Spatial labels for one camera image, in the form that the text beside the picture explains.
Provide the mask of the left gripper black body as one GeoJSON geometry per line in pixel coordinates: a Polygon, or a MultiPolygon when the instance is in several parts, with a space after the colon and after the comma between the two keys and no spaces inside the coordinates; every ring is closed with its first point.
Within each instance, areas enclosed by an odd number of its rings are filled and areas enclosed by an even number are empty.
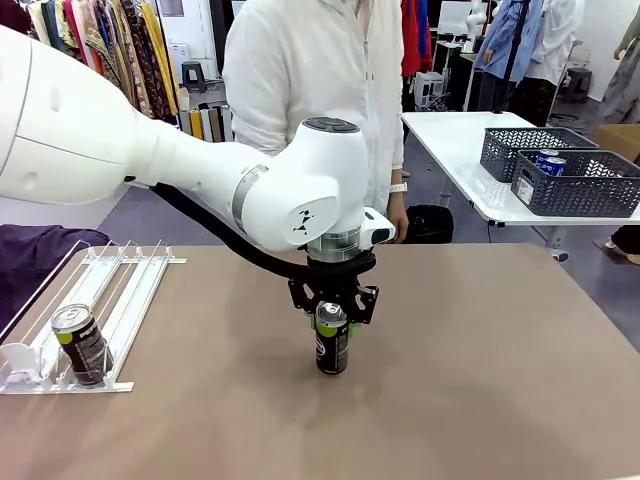
{"type": "Polygon", "coordinates": [[[357,254],[354,258],[336,263],[307,258],[310,277],[305,288],[313,298],[341,306],[356,302],[359,292],[359,276],[374,268],[376,257],[372,251],[357,254]]]}

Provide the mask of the person's left hand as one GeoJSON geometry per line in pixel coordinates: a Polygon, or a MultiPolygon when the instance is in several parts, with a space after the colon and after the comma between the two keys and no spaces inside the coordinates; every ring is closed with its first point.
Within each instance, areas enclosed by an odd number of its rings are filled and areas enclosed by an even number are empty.
{"type": "Polygon", "coordinates": [[[409,227],[403,192],[392,193],[389,196],[387,214],[389,221],[396,229],[394,242],[397,244],[402,243],[406,238],[409,227]]]}

